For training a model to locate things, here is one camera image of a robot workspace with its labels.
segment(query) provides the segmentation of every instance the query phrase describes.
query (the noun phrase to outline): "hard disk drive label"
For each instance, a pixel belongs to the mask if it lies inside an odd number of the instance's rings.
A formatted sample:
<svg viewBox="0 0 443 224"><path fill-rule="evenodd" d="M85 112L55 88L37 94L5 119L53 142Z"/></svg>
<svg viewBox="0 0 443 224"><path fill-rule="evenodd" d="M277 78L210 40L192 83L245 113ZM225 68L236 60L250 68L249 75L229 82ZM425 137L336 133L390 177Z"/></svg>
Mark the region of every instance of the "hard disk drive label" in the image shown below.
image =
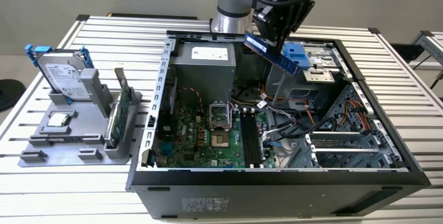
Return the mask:
<svg viewBox="0 0 443 224"><path fill-rule="evenodd" d="M77 69L69 64L46 64L45 66L59 92L73 100L87 100L89 94L79 80Z"/></svg>

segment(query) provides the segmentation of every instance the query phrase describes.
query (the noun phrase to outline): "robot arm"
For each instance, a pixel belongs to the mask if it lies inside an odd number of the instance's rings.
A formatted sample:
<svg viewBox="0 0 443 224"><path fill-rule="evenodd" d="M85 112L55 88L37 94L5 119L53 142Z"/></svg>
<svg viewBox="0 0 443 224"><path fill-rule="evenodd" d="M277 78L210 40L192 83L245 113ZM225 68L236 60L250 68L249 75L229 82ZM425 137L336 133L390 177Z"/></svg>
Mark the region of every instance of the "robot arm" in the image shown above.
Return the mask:
<svg viewBox="0 0 443 224"><path fill-rule="evenodd" d="M265 39L269 54L277 55L289 33L296 31L304 21L313 0L256 0L261 7L252 6L253 0L218 0L217 16L212 20L213 32L244 33L250 32L253 22Z"/></svg>

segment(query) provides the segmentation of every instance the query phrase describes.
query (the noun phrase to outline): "motherboard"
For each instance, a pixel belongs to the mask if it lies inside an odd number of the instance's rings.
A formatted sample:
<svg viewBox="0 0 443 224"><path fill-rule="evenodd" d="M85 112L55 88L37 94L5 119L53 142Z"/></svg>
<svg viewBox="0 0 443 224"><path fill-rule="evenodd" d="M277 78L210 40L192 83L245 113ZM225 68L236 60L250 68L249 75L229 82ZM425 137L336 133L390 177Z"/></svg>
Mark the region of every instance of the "motherboard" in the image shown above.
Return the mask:
<svg viewBox="0 0 443 224"><path fill-rule="evenodd" d="M209 114L201 114L200 111L185 107L180 108L176 134L168 137L169 140L160 142L158 167L244 168L246 166L240 111L230 110L224 117L220 114L220 109L216 109L210 117L222 119L216 122L224 122L225 118L230 118L229 129L209 127ZM264 112L257 112L253 117L254 141L258 146L260 135L266 130L266 120ZM268 158L261 164L262 167L273 168L273 154L266 153Z"/></svg>

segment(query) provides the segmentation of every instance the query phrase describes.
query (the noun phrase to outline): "slotted metal table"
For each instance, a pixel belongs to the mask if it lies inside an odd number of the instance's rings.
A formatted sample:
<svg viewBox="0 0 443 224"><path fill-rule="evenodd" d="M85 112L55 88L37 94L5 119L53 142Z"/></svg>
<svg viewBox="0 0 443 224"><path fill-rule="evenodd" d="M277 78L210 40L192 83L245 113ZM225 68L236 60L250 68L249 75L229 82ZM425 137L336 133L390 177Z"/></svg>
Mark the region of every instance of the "slotted metal table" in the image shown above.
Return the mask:
<svg viewBox="0 0 443 224"><path fill-rule="evenodd" d="M89 17L77 20L58 48L90 51L101 82L118 89L113 73L122 67L141 92L133 140L149 112L166 30L209 30L208 21ZM425 170L432 186L364 217L314 219L213 219L192 223L353 222L443 223L443 105L380 34L368 29L302 26L293 37L334 38L358 66L390 122ZM134 193L124 191L129 164L65 167L17 166L15 156L49 105L49 85L38 74L0 126L1 223L105 223L152 221Z"/></svg>

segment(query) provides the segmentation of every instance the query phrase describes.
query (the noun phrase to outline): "power supply label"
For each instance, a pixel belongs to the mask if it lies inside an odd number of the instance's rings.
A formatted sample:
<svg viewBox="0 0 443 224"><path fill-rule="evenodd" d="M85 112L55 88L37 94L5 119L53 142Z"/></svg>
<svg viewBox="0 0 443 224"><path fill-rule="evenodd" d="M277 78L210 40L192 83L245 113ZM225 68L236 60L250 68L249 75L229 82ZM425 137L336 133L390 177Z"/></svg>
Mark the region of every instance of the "power supply label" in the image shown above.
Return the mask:
<svg viewBox="0 0 443 224"><path fill-rule="evenodd" d="M45 64L59 92L73 100L89 100L77 69L69 64Z"/></svg>
<svg viewBox="0 0 443 224"><path fill-rule="evenodd" d="M197 60L228 60L228 49L214 47L193 47L192 59Z"/></svg>

